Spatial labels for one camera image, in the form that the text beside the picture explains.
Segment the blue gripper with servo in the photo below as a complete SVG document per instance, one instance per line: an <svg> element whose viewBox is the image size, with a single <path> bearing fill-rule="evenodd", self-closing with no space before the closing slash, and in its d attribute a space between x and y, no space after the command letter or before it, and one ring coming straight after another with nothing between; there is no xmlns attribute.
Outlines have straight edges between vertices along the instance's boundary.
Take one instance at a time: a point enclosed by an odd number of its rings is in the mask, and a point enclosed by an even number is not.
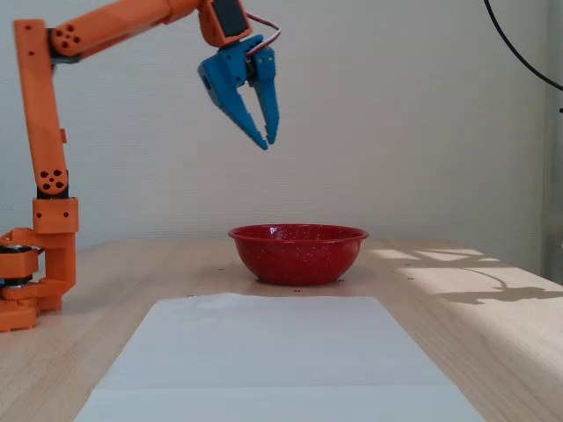
<svg viewBox="0 0 563 422"><path fill-rule="evenodd" d="M280 114L275 89L276 62L272 48L266 47L252 59L247 54L263 41L262 35L236 41L220 48L203 61L198 72L213 103L261 149L268 150L277 136ZM245 84L256 91L265 121L266 140L257 129L238 89Z"/></svg>

